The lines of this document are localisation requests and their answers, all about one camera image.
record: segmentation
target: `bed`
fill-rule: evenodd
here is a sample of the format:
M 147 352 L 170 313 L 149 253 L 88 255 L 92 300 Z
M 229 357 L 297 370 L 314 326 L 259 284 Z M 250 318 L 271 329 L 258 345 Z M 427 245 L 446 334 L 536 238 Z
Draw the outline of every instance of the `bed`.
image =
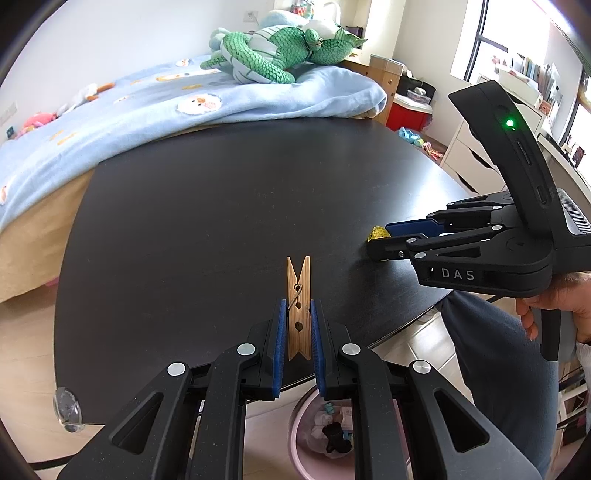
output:
M 99 99 L 0 148 L 0 302 L 59 276 L 98 162 L 223 123 L 340 116 L 385 124 L 402 73 L 401 64 L 372 57 L 368 66 L 355 59 L 337 67 L 304 65 L 293 85 L 239 86 L 222 72 L 201 70 L 201 60 L 119 79 Z

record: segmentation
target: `dark round table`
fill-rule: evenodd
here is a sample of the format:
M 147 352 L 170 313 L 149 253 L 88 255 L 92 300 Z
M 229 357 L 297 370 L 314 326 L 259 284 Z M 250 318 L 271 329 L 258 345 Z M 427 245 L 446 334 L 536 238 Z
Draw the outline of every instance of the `dark round table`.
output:
M 57 386 L 105 423 L 173 361 L 212 362 L 271 318 L 285 259 L 311 256 L 311 296 L 373 346 L 445 295 L 407 260 L 372 262 L 372 227 L 424 217 L 465 192 L 372 121 L 291 119 L 143 145 L 96 169 L 60 276 Z M 313 373 L 298 355 L 284 385 Z

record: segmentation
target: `wooden clothespin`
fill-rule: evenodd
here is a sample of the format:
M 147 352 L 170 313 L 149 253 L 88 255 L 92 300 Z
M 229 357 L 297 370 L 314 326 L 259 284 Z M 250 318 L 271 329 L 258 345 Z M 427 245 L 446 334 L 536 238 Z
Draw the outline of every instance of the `wooden clothespin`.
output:
M 304 259 L 300 278 L 287 257 L 287 316 L 289 318 L 289 360 L 301 353 L 306 360 L 312 358 L 310 327 L 310 257 Z

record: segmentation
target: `laundry basket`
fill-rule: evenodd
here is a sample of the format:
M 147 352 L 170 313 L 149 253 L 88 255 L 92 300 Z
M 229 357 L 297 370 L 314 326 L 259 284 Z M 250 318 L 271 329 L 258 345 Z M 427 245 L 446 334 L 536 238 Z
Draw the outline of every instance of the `laundry basket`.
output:
M 308 391 L 297 403 L 290 418 L 290 434 L 288 451 L 291 462 L 297 472 L 306 480 L 355 480 L 355 453 L 353 450 L 346 456 L 330 459 L 321 453 L 311 451 L 306 436 L 314 425 L 314 415 L 325 401 L 316 387 Z M 349 400 L 332 401 L 334 405 L 348 406 Z M 402 430 L 398 415 L 399 431 Z M 404 435 L 401 435 L 404 458 L 408 463 L 408 449 Z

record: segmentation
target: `human hand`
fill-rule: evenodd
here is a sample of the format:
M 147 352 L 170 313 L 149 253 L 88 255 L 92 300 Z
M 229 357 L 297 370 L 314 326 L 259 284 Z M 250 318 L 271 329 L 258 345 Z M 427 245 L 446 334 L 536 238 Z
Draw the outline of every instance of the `human hand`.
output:
M 577 341 L 591 342 L 591 273 L 571 273 L 552 280 L 549 288 L 530 299 L 515 299 L 515 310 L 530 340 L 538 336 L 530 308 L 573 312 Z

